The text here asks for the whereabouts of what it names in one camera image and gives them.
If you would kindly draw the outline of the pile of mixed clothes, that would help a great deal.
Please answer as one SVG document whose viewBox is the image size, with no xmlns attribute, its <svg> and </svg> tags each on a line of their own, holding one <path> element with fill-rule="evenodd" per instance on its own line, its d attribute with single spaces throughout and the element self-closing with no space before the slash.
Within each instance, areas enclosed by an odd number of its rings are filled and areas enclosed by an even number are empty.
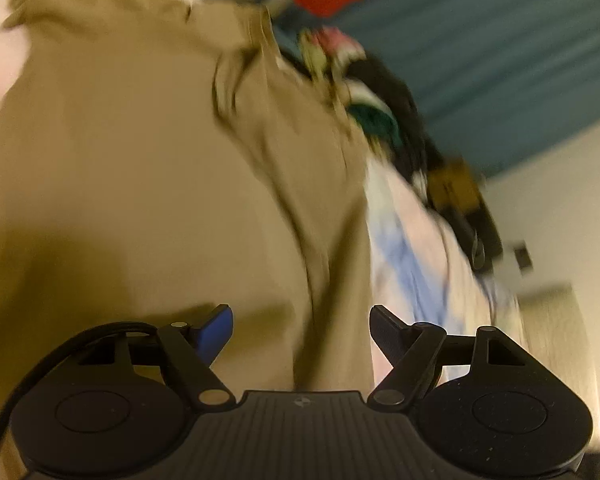
<svg viewBox="0 0 600 480">
<path fill-rule="evenodd" d="M 311 78 L 327 84 L 363 130 L 372 150 L 427 198 L 427 137 L 410 89 L 355 39 L 335 27 L 303 29 L 302 61 Z"/>
</svg>

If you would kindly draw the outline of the yellow paper shopping bag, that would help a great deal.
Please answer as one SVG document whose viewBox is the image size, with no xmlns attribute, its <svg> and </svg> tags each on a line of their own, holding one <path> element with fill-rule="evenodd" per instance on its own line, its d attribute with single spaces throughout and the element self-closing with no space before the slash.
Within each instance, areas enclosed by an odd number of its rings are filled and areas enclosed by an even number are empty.
<svg viewBox="0 0 600 480">
<path fill-rule="evenodd" d="M 455 209 L 472 214 L 481 206 L 478 184 L 464 159 L 447 160 L 428 174 L 428 195 L 437 211 Z"/>
</svg>

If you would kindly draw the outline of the blue window curtain right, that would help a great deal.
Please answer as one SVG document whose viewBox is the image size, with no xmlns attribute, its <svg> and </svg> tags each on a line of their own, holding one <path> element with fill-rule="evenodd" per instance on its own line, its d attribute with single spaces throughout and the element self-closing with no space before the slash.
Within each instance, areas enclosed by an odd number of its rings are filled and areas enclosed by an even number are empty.
<svg viewBox="0 0 600 480">
<path fill-rule="evenodd" d="M 600 121 L 600 0 L 361 0 L 329 19 L 493 176 Z"/>
</svg>

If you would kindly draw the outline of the beige quilted headboard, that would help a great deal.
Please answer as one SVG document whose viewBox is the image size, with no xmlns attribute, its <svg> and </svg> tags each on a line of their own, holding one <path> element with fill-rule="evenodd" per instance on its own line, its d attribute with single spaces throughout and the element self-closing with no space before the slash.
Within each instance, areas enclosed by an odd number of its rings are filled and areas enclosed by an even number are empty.
<svg viewBox="0 0 600 480">
<path fill-rule="evenodd" d="M 600 417 L 595 364 L 588 333 L 571 285 L 518 297 L 529 352 Z"/>
</svg>

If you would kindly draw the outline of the black wall socket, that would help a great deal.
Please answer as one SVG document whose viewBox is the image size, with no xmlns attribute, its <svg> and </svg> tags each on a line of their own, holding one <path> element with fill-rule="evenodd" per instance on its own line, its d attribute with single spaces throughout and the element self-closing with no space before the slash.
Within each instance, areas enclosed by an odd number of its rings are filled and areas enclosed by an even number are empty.
<svg viewBox="0 0 600 480">
<path fill-rule="evenodd" d="M 533 270 L 533 261 L 529 249 L 524 242 L 513 246 L 514 257 L 521 273 L 531 272 Z"/>
</svg>

